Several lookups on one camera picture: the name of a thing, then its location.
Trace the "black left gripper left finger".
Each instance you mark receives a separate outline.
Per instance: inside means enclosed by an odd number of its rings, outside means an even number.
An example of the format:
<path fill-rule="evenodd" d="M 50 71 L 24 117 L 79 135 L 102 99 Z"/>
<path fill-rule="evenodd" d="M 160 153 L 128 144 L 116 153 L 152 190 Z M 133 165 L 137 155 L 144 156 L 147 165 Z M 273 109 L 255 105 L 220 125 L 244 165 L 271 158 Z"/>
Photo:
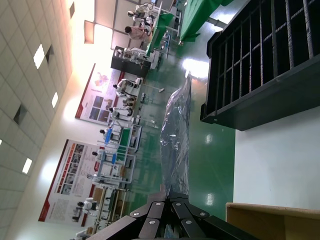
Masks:
<path fill-rule="evenodd" d="M 153 201 L 95 233 L 90 240 L 154 240 L 163 235 L 164 201 Z"/>

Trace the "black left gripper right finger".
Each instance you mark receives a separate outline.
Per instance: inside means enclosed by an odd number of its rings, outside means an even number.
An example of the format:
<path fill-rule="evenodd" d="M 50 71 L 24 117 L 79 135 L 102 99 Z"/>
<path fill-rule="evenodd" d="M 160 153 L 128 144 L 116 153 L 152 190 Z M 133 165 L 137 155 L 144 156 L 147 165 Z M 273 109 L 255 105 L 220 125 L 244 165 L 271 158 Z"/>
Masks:
<path fill-rule="evenodd" d="M 226 221 L 190 204 L 170 203 L 171 225 L 179 229 L 182 238 L 206 240 L 251 240 L 253 236 Z"/>

